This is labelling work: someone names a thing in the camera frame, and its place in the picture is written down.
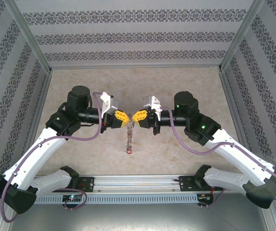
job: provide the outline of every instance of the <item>patterned wallpaper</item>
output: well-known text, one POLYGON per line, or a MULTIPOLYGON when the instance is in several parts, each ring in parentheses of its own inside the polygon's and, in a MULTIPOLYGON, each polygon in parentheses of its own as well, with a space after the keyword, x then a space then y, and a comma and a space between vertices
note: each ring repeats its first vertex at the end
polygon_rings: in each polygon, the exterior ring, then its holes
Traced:
POLYGON ((220 64, 252 0, 17 0, 50 66, 220 64))
POLYGON ((276 164, 276 0, 263 3, 226 74, 251 150, 276 164))
POLYGON ((45 76, 0 0, 0 173, 24 152, 45 76))

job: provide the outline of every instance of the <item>black end cap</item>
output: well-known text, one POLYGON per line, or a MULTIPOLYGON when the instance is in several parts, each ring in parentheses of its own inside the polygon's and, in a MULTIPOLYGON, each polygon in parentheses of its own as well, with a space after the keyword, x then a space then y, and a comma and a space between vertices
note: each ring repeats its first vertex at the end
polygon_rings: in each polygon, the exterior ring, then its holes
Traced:
POLYGON ((200 188, 203 189, 207 183, 203 179, 205 176, 205 173, 208 169, 210 169, 210 165, 202 165, 198 171, 195 173, 195 184, 200 188))
MULTIPOLYGON (((7 180, 0 174, 0 198, 7 180)), ((6 192, 5 203, 10 206, 17 214, 28 211, 36 201, 37 188, 29 187, 28 190, 20 190, 10 185, 6 192)))
POLYGON ((121 128, 122 124, 123 124, 123 121, 117 119, 115 117, 115 114, 113 114, 111 117, 112 117, 111 128, 121 128))
POLYGON ((141 128, 151 128, 151 122, 149 121, 148 117, 146 117, 143 120, 140 120, 139 125, 141 128))
POLYGON ((254 186, 250 181, 243 185, 247 198, 261 208, 269 208, 276 196, 276 178, 270 179, 261 186, 254 186))
POLYGON ((60 169, 64 170, 71 176, 71 180, 68 185, 68 188, 75 189, 78 186, 79 173, 77 173, 75 170, 73 170, 71 167, 68 167, 68 166, 61 167, 60 169))

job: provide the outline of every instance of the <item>beige floor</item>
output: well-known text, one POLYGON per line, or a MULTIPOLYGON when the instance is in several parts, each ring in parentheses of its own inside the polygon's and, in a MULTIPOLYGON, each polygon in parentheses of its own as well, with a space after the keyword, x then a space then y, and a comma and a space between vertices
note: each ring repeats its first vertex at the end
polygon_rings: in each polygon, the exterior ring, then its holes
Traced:
MULTIPOLYGON (((173 105, 174 95, 187 90, 199 101, 201 113, 212 117, 235 139, 236 133, 224 96, 217 69, 212 68, 146 68, 146 69, 85 69, 53 72, 41 116, 39 136, 44 124, 59 105, 66 101, 73 86, 84 85, 93 91, 106 91, 119 100, 119 109, 134 114, 143 108, 144 97, 155 95, 161 105, 173 105)), ((96 126, 81 128, 77 137, 90 137, 96 126)), ((195 150, 205 151, 177 128, 180 137, 195 150)), ((153 136, 152 129, 135 126, 132 154, 126 154, 127 128, 107 129, 93 141, 67 141, 42 167, 39 174, 55 172, 64 165, 79 174, 181 174, 195 173, 202 164, 221 170, 237 171, 216 153, 197 156, 177 142, 171 128, 161 128, 153 136)))

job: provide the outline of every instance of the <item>metal chain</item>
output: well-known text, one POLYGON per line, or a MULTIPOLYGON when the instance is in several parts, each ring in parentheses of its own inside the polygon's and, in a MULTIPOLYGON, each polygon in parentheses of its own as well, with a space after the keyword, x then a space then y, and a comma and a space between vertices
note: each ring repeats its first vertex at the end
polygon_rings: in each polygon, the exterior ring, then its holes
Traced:
POLYGON ((128 114, 128 118, 129 118, 129 123, 127 125, 127 146, 126 146, 126 152, 127 154, 131 154, 132 153, 132 128, 134 126, 134 122, 132 120, 132 115, 128 114))

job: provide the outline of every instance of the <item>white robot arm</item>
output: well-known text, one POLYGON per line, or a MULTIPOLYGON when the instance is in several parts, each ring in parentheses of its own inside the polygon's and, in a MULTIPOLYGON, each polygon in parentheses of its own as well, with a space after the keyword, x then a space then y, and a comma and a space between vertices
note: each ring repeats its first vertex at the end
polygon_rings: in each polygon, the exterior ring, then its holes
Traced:
POLYGON ((191 150, 180 140, 174 126, 185 127, 184 132, 191 140, 209 149, 218 145, 219 147, 214 151, 242 172, 242 174, 231 173, 203 165, 195 174, 195 183, 200 188, 207 184, 211 187, 233 190, 246 195, 259 207, 268 208, 270 206, 276 196, 276 178, 271 174, 276 174, 276 166, 257 157, 234 140, 213 119, 201 114, 198 109, 198 101, 191 93, 187 91, 177 93, 174 96, 173 111, 162 110, 163 107, 155 96, 148 96, 147 100, 145 109, 138 111, 132 117, 140 127, 153 127, 153 133, 157 135, 160 133, 161 126, 171 126, 172 124, 171 127, 176 138, 185 149, 196 154, 206 154, 191 150))
POLYGON ((46 128, 34 144, 14 166, 0 174, 0 198, 5 185, 11 181, 4 201, 18 214, 26 212, 37 197, 60 188, 74 189, 77 186, 79 174, 68 166, 62 167, 48 176, 34 179, 49 157, 66 142, 66 137, 71 137, 83 126, 99 124, 100 132, 103 133, 106 128, 120 128, 129 122, 127 115, 118 110, 118 102, 113 96, 103 92, 101 98, 104 101, 104 110, 102 110, 103 113, 98 113, 97 108, 92 108, 90 90, 84 86, 75 86, 68 93, 67 102, 63 103, 58 111, 50 117, 46 128), (58 136, 60 136, 59 139, 51 139, 41 144, 44 140, 58 136), (31 151, 33 151, 31 155, 24 160, 31 151))

